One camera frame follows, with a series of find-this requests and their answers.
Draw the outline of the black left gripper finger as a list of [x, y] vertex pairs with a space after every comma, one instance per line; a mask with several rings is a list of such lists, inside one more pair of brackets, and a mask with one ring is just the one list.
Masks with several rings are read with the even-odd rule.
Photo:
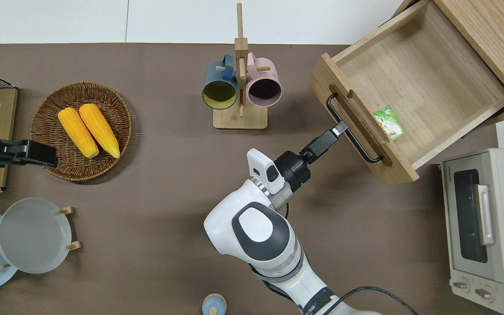
[[27, 161], [44, 167], [58, 167], [57, 149], [40, 142], [27, 141]]

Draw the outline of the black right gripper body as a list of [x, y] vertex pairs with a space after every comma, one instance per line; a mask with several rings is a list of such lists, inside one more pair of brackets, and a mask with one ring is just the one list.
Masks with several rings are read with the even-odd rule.
[[310, 179], [311, 173], [308, 165], [324, 155], [337, 139], [338, 136], [328, 129], [314, 138], [299, 154], [285, 151], [276, 158], [274, 164], [284, 180], [289, 184], [292, 192], [296, 192], [302, 184]]

